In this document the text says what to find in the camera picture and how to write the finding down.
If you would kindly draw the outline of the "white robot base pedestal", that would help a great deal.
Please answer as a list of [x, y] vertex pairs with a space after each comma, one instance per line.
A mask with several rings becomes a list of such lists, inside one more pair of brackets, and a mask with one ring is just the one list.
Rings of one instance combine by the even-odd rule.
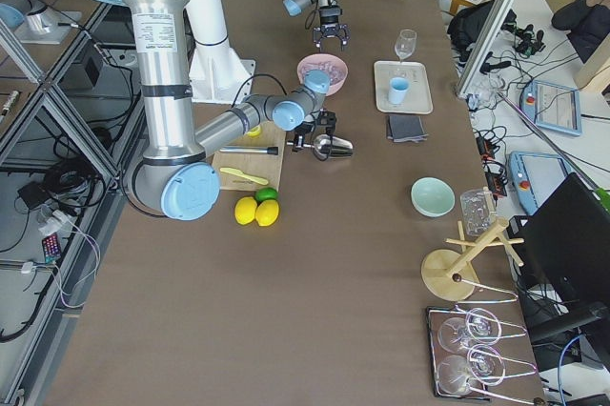
[[186, 11], [195, 41], [193, 101], [232, 104], [248, 95], [255, 61], [240, 58], [231, 46], [221, 0], [190, 0]]

